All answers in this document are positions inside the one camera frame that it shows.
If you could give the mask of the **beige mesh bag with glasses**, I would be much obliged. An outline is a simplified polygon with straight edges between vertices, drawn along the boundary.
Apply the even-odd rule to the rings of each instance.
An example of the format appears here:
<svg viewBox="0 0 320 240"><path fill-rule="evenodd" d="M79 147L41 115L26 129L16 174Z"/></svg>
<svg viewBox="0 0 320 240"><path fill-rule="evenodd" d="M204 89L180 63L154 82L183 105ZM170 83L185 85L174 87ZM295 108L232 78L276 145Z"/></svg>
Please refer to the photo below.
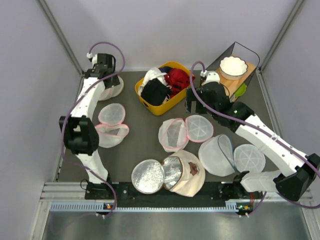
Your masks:
<svg viewBox="0 0 320 240"><path fill-rule="evenodd" d="M103 93L99 97L99 101L106 101L108 99L114 98L114 97L118 96L123 91L124 81L120 76L118 77L118 80L119 80L118 85L111 87L111 88L108 88L103 91Z"/></svg>

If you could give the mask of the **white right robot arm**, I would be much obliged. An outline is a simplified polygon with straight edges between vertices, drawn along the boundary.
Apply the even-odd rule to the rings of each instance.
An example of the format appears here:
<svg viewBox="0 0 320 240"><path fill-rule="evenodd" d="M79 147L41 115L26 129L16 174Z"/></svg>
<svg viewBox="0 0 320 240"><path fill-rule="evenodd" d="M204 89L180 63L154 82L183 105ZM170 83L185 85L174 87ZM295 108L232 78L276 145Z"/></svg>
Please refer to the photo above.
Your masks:
<svg viewBox="0 0 320 240"><path fill-rule="evenodd" d="M197 113L211 115L221 126L258 148L277 167L274 171L241 171L232 183L237 197L271 192L296 204L319 177L319 155L297 150L268 128L246 104L230 102L222 84L210 82L198 88L191 84L186 92L187 111L192 102L196 102Z"/></svg>

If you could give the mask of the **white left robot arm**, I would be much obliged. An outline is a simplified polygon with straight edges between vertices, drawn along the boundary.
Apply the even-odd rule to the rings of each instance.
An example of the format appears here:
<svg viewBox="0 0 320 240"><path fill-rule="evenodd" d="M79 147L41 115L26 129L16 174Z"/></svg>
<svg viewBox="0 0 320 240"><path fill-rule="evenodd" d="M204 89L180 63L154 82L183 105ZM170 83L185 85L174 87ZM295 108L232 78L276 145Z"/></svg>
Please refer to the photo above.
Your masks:
<svg viewBox="0 0 320 240"><path fill-rule="evenodd" d="M69 150L79 159L78 166L87 172L87 199L116 199L109 173L98 152L99 134L92 121L103 92L120 84L116 58L108 53L92 55L90 52L87 57L92 68L84 73L81 92L69 112L59 118L61 156Z"/></svg>

